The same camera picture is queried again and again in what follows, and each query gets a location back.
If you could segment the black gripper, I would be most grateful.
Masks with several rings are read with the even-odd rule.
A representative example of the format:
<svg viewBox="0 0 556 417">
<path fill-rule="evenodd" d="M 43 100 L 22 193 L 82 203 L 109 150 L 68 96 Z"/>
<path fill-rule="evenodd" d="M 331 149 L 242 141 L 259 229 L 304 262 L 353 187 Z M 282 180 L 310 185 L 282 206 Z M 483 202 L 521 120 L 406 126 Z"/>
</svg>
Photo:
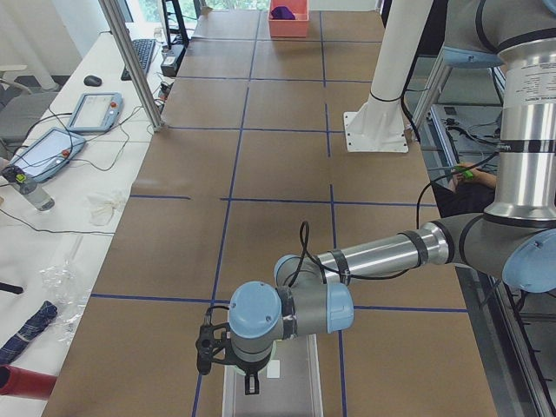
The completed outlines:
<svg viewBox="0 0 556 417">
<path fill-rule="evenodd" d="M 258 372 L 270 361 L 274 343 L 258 353 L 241 352 L 232 343 L 230 326 L 227 322 L 215 325 L 210 321 L 205 321 L 200 326 L 195 347 L 197 351 L 196 367 L 201 375 L 208 375 L 213 364 L 236 365 L 246 373 L 244 376 L 244 394 L 258 395 L 260 393 Z"/>
</svg>

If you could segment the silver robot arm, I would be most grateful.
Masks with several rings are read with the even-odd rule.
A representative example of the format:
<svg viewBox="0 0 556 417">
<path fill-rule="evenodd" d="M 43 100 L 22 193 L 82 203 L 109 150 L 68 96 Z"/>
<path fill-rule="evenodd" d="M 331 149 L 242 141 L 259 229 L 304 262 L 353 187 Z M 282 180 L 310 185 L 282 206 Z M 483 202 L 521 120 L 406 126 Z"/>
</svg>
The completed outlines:
<svg viewBox="0 0 556 417">
<path fill-rule="evenodd" d="M 494 191 L 483 210 L 320 255 L 303 250 L 275 265 L 275 284 L 242 284 L 228 319 L 205 314 L 196 367 L 235 367 L 246 394 L 258 394 L 258 374 L 277 341 L 349 328 L 354 280 L 385 281 L 426 264 L 473 268 L 528 293 L 555 287 L 555 4 L 552 1 L 452 1 L 447 6 L 443 58 L 453 66 L 506 67 L 498 172 L 458 164 L 451 176 Z"/>
</svg>

